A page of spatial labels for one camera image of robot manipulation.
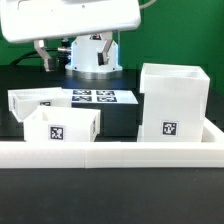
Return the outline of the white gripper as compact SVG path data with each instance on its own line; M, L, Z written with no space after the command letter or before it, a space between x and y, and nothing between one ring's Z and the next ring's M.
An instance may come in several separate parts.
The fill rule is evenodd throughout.
M34 41L47 72L54 60L45 41L102 33L105 41L97 54L98 65L106 65L113 34L105 31L136 29L141 22L138 0L0 0L2 34L9 42Z

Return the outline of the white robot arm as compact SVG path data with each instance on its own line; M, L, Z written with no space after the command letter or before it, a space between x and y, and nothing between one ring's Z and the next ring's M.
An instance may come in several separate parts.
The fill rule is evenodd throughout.
M69 75L103 79L120 72L117 31L140 25L138 0L0 0L0 26L11 43L32 42L47 71L54 59L45 42L72 37Z

